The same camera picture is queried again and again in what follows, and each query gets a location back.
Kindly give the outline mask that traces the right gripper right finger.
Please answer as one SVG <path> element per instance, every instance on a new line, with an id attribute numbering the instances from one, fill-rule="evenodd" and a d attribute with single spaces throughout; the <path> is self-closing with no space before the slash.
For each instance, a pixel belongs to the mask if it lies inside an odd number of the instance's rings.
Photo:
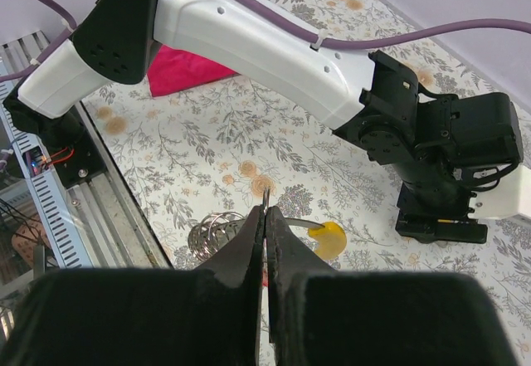
<path id="1" fill-rule="evenodd" d="M 328 270 L 328 264 L 311 251 L 290 229 L 277 207 L 265 215 L 268 270 L 270 342 L 278 365 L 302 365 L 305 280 Z"/>

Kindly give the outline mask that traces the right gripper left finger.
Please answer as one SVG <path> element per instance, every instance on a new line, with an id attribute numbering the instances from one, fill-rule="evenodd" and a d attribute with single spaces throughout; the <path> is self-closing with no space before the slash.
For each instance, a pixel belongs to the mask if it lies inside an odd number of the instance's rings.
<path id="1" fill-rule="evenodd" d="M 236 236 L 203 264 L 213 273 L 210 330 L 219 365 L 257 365 L 260 349 L 265 208 L 255 206 Z"/>

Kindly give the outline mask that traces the yellow key tag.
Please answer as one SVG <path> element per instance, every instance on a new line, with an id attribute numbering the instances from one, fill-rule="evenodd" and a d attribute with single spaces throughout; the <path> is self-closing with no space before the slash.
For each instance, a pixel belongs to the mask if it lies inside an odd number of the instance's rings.
<path id="1" fill-rule="evenodd" d="M 317 242 L 315 254 L 329 261 L 339 256 L 347 246 L 346 234 L 336 222 L 324 222 L 308 229 L 308 236 Z"/>

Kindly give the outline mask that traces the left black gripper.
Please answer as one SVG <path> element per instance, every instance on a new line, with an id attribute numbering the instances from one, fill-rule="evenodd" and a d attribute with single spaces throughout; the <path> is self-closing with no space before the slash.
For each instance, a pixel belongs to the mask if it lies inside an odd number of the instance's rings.
<path id="1" fill-rule="evenodd" d="M 432 177 L 401 175 L 395 229 L 402 237 L 423 244 L 433 242 L 486 243 L 488 227 L 469 217 L 472 191 Z"/>

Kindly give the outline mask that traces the metal spiral keyring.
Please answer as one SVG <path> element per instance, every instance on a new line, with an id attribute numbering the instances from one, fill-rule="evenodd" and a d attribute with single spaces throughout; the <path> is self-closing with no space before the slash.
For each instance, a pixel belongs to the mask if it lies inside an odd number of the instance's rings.
<path id="1" fill-rule="evenodd" d="M 200 268 L 233 238 L 246 224 L 247 217 L 239 212 L 211 212 L 194 225 L 188 233 L 188 249 L 197 264 L 191 268 Z"/>

